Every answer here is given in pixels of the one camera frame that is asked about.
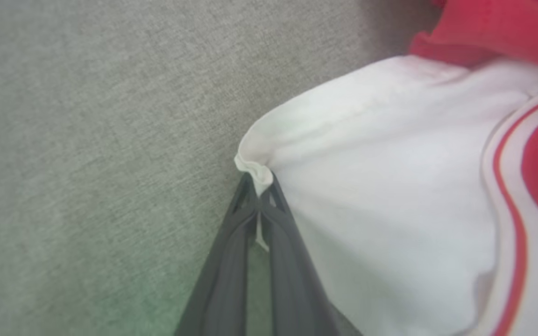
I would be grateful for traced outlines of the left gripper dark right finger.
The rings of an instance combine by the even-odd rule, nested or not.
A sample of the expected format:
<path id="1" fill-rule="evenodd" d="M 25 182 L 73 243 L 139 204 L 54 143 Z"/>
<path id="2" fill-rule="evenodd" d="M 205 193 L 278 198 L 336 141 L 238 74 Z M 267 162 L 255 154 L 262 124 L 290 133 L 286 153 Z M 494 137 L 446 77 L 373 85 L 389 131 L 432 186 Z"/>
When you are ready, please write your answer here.
<path id="1" fill-rule="evenodd" d="M 275 336 L 339 336 L 333 309 L 277 178 L 260 196 Z"/>

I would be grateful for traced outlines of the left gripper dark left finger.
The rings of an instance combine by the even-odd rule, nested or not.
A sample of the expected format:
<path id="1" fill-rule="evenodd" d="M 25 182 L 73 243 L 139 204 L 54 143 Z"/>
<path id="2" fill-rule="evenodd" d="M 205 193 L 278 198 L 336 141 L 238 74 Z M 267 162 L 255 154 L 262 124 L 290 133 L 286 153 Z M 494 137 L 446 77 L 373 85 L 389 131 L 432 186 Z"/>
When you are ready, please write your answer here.
<path id="1" fill-rule="evenodd" d="M 176 336 L 246 334 L 248 249 L 258 198 L 244 174 L 175 330 Z"/>

